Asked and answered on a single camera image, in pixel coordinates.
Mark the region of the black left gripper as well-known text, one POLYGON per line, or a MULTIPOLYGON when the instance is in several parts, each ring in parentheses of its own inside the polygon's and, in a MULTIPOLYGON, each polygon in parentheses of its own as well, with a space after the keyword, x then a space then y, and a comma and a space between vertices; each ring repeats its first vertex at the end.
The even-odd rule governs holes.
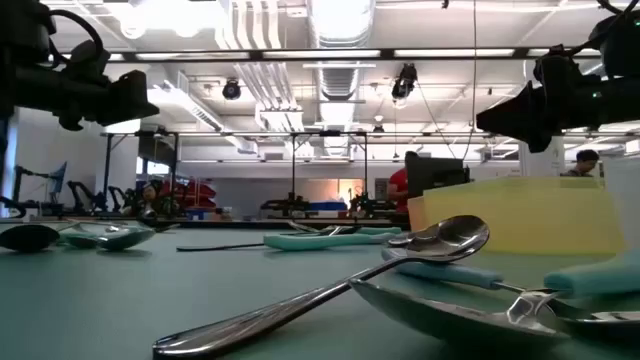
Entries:
POLYGON ((103 86, 72 80, 61 72, 20 66, 14 70, 13 103, 49 112, 72 132, 83 129, 81 120, 110 126, 160 112, 148 100, 147 77, 139 70, 103 86))

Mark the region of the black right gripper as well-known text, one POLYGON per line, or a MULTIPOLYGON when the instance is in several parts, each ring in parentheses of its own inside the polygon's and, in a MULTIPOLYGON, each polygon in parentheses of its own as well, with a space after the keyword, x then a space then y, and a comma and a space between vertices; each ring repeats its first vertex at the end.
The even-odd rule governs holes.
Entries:
POLYGON ((514 98, 476 115, 479 129, 500 135, 523 135, 532 153, 571 128, 640 120, 640 76, 610 78, 554 90, 528 83, 514 98))

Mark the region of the person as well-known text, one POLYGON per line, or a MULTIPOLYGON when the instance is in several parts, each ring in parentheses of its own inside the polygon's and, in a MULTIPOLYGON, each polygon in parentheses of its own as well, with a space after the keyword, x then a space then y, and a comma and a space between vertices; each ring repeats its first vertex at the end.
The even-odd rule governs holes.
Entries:
POLYGON ((408 177, 407 164, 410 160, 418 158, 419 155, 414 151, 407 151, 404 157, 404 166, 397 170, 389 178, 387 186, 387 197, 396 205, 397 213, 407 213, 408 201, 408 177))
POLYGON ((158 212, 160 206, 160 190, 161 186, 155 181, 149 181, 142 187, 138 200, 138 212, 140 214, 158 212))
POLYGON ((599 161, 599 154, 591 149, 581 150, 576 154, 575 166, 562 173, 565 177, 591 177, 590 172, 599 161))

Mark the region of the white ceiling light fixture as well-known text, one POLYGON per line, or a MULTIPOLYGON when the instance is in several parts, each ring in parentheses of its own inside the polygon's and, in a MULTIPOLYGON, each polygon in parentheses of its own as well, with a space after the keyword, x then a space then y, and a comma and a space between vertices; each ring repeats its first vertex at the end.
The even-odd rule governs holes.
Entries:
POLYGON ((192 38, 202 30, 214 29, 224 14, 215 0, 104 0, 103 6, 118 20, 120 32, 131 40, 160 30, 192 38))

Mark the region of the black computer monitor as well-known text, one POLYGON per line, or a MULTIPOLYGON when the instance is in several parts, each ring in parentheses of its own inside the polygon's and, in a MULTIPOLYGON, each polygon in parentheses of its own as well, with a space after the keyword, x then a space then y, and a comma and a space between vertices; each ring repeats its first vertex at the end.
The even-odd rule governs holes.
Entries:
POLYGON ((470 169, 460 159, 416 157, 405 165, 409 198, 422 196, 425 190, 470 182, 470 169))

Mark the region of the yellow plastic bin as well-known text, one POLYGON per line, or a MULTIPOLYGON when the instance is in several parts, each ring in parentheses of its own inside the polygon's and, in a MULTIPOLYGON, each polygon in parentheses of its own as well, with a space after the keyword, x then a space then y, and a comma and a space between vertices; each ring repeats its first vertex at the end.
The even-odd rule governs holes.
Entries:
POLYGON ((522 255, 611 255, 628 248, 614 201, 587 177, 503 177, 426 190, 425 222, 475 215, 485 249, 522 255))

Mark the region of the blue background screen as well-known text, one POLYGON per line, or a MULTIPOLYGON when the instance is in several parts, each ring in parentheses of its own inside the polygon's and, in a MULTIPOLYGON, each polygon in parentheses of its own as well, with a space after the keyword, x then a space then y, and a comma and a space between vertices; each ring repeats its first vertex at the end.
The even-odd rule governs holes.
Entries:
POLYGON ((64 177, 67 169, 67 162, 64 162, 57 170, 49 174, 49 194, 57 195, 64 185, 64 177))

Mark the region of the red background equipment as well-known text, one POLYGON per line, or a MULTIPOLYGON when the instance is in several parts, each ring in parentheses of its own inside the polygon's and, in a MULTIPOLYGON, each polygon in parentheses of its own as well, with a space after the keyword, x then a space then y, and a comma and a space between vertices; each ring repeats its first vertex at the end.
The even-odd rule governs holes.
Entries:
POLYGON ((173 198, 173 204, 181 210, 190 208, 215 209, 217 192, 208 184, 202 181, 180 180, 176 181, 175 188, 171 188, 169 180, 162 182, 159 199, 163 204, 169 204, 173 198))

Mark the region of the black overhead light bar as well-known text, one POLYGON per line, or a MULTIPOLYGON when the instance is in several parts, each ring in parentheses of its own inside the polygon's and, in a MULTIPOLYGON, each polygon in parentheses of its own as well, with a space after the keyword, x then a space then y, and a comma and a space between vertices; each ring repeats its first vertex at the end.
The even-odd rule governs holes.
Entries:
POLYGON ((113 53, 114 63, 241 63, 305 61, 448 61, 528 60, 547 52, 544 48, 346 48, 253 49, 113 53))

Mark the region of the green table mat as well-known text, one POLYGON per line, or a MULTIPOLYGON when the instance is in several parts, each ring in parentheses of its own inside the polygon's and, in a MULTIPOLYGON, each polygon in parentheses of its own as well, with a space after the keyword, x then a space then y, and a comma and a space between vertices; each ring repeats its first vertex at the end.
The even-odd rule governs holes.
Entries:
MULTIPOLYGON (((378 265, 376 246, 260 247, 258 231, 177 229, 121 252, 0 249, 0 360, 154 360, 153 343, 378 265)), ((468 360, 346 293, 221 360, 468 360)))

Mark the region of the white ceiling vent duct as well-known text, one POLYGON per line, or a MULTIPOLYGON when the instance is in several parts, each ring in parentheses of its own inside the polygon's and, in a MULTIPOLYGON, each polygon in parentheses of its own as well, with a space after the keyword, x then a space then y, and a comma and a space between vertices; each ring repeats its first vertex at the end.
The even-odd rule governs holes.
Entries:
POLYGON ((174 86, 170 81, 165 80, 162 85, 154 85, 152 89, 147 91, 147 96, 156 105, 172 105, 186 111, 197 120, 199 125, 205 128, 205 133, 212 133, 225 139, 239 153, 258 153, 258 145, 255 142, 237 136, 235 130, 223 124, 222 118, 217 113, 182 88, 174 86))

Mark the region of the black aluminium table frame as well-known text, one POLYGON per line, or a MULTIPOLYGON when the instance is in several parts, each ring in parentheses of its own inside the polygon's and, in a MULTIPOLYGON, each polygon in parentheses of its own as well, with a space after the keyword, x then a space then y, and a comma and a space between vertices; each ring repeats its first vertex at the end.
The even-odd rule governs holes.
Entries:
MULTIPOLYGON (((179 228, 184 229, 240 229, 240 230, 283 230, 292 229, 290 221, 282 219, 271 219, 264 221, 187 221, 187 220, 157 220, 157 221, 143 221, 143 224, 152 228, 160 229, 167 228, 171 225, 178 225, 179 228)), ((303 222, 297 221, 296 225, 300 225, 304 228, 311 228, 312 230, 321 230, 331 226, 362 226, 373 228, 389 228, 399 227, 402 230, 408 231, 410 225, 407 223, 385 223, 376 221, 346 221, 346 222, 303 222)))

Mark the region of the silver ceiling air duct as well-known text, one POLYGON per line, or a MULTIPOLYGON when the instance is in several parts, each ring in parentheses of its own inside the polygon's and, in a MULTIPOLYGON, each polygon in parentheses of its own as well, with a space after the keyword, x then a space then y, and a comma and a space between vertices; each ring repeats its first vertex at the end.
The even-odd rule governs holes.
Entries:
MULTIPOLYGON (((376 0, 306 0, 315 48, 365 48, 372 32, 376 0)), ((357 61, 322 62, 315 71, 319 117, 325 131, 350 129, 360 86, 357 61)))

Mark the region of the black background workstation frame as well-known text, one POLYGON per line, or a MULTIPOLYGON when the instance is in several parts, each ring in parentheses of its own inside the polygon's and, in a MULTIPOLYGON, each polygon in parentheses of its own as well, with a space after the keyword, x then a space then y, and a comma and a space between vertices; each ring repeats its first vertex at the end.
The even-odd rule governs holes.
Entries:
POLYGON ((287 178, 297 190, 300 178, 359 178, 362 189, 377 171, 401 165, 411 150, 424 157, 451 158, 471 166, 509 163, 518 152, 516 141, 475 132, 183 132, 151 131, 102 134, 109 149, 124 139, 167 141, 168 164, 177 173, 197 178, 287 178))

